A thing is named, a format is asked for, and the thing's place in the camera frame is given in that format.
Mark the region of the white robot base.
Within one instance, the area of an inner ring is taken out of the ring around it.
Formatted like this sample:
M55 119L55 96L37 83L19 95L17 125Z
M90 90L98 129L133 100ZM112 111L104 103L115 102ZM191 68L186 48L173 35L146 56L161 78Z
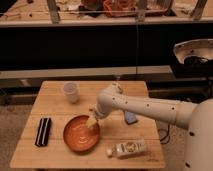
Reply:
M193 39L177 43L173 47L173 53L180 64L191 56L213 60L213 39Z

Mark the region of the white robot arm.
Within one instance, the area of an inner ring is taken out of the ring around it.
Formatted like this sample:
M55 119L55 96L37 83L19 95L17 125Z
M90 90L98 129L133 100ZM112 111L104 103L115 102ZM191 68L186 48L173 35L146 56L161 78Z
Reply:
M213 171L213 99L201 103L124 95L117 82L99 92L96 119L124 110L187 130L182 171Z

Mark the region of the yellowish translucent gripper finger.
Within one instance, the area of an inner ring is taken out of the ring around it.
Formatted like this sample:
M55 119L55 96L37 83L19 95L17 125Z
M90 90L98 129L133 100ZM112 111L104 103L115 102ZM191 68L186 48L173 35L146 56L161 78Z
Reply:
M98 119L95 114L91 115L86 121L86 127L91 128L98 122Z

